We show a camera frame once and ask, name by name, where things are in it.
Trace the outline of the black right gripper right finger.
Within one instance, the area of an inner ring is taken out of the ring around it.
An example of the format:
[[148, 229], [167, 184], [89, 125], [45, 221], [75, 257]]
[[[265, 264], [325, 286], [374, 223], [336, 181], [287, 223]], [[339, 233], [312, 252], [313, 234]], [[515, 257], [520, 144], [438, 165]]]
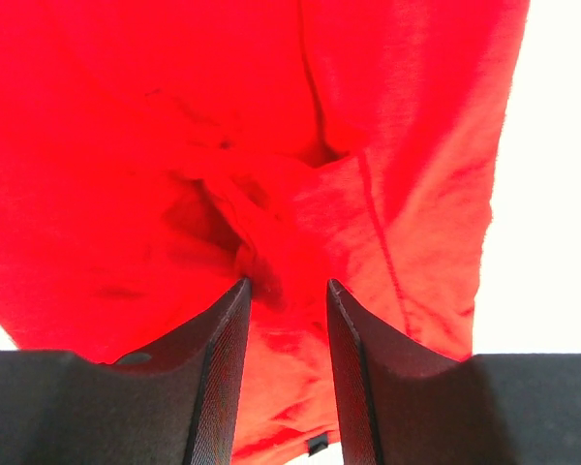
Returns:
[[581, 354], [437, 354], [338, 281], [327, 320], [348, 464], [581, 464]]

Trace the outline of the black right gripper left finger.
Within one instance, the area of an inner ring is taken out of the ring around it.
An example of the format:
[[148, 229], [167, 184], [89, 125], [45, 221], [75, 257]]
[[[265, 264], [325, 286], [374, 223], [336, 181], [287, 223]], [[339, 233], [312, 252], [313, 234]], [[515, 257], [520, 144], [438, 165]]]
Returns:
[[113, 364], [0, 351], [0, 464], [228, 464], [251, 310], [240, 280]]

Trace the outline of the red t shirt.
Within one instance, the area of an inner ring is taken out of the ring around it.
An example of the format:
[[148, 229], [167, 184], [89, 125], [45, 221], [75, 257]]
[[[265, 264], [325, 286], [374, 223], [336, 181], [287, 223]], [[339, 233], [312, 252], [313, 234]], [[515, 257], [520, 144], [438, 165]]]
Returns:
[[253, 289], [236, 464], [339, 436], [325, 287], [456, 359], [525, 1], [0, 1], [0, 325], [112, 362]]

